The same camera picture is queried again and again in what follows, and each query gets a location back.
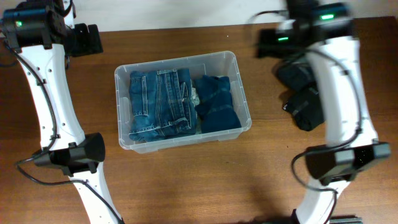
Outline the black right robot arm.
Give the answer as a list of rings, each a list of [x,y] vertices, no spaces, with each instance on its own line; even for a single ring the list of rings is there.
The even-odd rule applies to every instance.
[[[288,18],[264,30],[260,57],[304,55],[313,71],[326,121],[326,143],[301,157],[310,174],[302,203],[281,223],[360,223],[334,218],[338,197],[356,176],[391,155],[369,115],[359,63],[360,43],[347,4],[288,1]]]

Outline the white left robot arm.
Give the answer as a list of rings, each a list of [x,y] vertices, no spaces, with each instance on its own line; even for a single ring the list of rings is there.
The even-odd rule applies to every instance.
[[[30,160],[58,169],[76,187],[90,222],[122,223],[103,172],[100,133],[86,134],[66,78],[72,57],[103,52],[96,25],[76,24],[72,1],[23,1],[4,11],[5,45],[27,78],[40,124],[40,149]]]

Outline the teal blue garment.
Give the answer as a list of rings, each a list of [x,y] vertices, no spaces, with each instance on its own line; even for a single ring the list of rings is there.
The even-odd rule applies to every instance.
[[[204,75],[194,80],[200,99],[195,110],[201,119],[203,134],[241,128],[234,110],[229,78]]]

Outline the light blue jeans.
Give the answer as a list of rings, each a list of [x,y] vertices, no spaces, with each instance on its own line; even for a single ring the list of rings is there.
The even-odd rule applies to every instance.
[[[194,107],[198,106],[200,104],[200,99],[197,93],[197,90],[195,87],[192,87],[192,102]],[[195,115],[196,115],[196,133],[195,134],[201,134],[201,119],[197,113],[197,111],[195,111]]]

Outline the dark blue jeans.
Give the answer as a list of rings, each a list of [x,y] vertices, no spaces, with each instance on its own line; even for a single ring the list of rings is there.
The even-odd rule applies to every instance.
[[[133,141],[151,142],[196,133],[189,69],[133,71],[129,96],[133,115],[129,138]]]

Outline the black garment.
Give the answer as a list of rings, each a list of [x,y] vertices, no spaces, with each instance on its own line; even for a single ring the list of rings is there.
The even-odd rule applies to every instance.
[[[284,63],[277,69],[276,77],[294,91],[300,91],[316,82],[313,70],[305,57]]]
[[[283,105],[283,110],[292,115],[297,127],[303,131],[311,131],[325,122],[316,85],[294,93]]]

